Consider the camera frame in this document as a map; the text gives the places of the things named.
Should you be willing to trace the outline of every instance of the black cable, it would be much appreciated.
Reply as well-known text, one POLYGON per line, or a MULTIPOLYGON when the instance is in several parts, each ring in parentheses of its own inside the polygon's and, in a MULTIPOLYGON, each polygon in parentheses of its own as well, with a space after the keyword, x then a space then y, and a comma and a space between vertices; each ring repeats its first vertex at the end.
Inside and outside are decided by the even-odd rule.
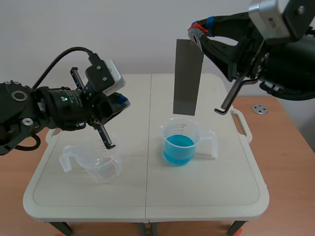
POLYGON ((61 60, 65 55, 74 52, 74 51, 83 51, 86 52, 89 56, 93 54, 92 51, 90 51, 87 48, 82 48, 82 47, 73 47, 65 50, 64 52, 60 53, 54 60, 53 62, 47 67, 47 69, 44 71, 44 73, 39 77, 39 79, 36 81, 36 83, 33 85, 33 89, 37 88, 40 83, 44 80, 44 78, 47 76, 47 74, 51 71, 51 69, 57 64, 58 61, 61 60))
POLYGON ((40 138, 36 134, 33 134, 31 137, 34 138, 36 141, 36 144, 34 146, 25 147, 25 146, 17 145, 15 147, 15 149, 20 150, 20 151, 34 151, 34 150, 38 149, 40 146, 40 138))

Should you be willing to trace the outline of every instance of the wooden table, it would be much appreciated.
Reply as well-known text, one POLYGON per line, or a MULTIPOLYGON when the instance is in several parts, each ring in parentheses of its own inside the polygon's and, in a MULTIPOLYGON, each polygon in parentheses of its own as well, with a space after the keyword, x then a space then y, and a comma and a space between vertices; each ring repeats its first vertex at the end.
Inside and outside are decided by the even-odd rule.
MULTIPOLYGON (((315 231, 315 154, 276 99, 237 98, 234 107, 244 114, 253 134, 252 151, 270 194, 265 213, 243 227, 242 236, 313 235, 315 231), (263 103, 268 114, 251 110, 263 103)), ((46 132, 40 134, 44 140, 46 132)), ((46 145, 33 152, 13 151, 0 163, 0 235, 55 235, 56 229, 34 221, 23 209, 25 188, 40 161, 46 145)), ((159 236, 225 235, 231 222, 168 222, 158 225, 159 236)), ((129 223, 70 223, 76 236, 138 235, 129 223)))

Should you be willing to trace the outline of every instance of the empty measuring cup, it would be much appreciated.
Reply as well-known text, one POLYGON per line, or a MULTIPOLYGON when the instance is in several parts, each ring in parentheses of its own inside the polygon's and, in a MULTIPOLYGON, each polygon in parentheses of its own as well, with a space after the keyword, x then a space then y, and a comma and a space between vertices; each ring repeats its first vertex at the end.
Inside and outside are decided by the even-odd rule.
POLYGON ((218 157, 219 145, 215 132, 200 129, 192 120, 171 118, 161 129, 164 156, 171 163, 183 165, 189 162, 195 154, 196 146, 202 140, 209 140, 210 155, 214 159, 218 157))
POLYGON ((113 149, 106 149, 97 134, 86 137, 81 144, 65 146, 59 159, 63 170, 71 170, 70 158, 74 157, 95 181, 106 183, 117 178, 122 170, 121 147, 113 134, 110 137, 116 145, 113 149))

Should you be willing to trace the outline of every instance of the metal disc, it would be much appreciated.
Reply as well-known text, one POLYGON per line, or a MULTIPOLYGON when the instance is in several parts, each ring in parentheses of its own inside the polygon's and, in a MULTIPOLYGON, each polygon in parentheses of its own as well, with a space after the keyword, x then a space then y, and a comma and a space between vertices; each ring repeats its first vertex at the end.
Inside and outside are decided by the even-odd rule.
POLYGON ((256 112, 257 114, 261 114, 261 115, 267 114, 267 112, 268 112, 267 107, 265 105, 262 105, 262 104, 252 105, 252 110, 254 112, 256 112))
POLYGON ((15 101, 18 102, 24 102, 28 98, 26 93, 24 93, 23 91, 14 91, 12 92, 11 96, 15 101))

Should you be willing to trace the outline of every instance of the table handle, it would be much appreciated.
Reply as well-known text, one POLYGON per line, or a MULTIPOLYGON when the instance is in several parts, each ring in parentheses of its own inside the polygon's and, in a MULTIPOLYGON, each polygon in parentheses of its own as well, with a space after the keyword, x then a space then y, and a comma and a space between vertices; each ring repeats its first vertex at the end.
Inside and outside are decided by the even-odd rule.
POLYGON ((242 130, 243 130, 244 135, 245 135, 245 137, 247 139, 247 142, 249 144, 251 144, 251 142, 252 142, 252 133, 251 133, 250 128, 247 125, 247 122, 245 120, 245 117, 244 117, 243 113, 241 113, 237 109, 231 109, 231 114, 233 116, 236 116, 236 118, 238 119, 238 121, 239 121, 239 123, 240 123, 240 125, 242 127, 242 130))

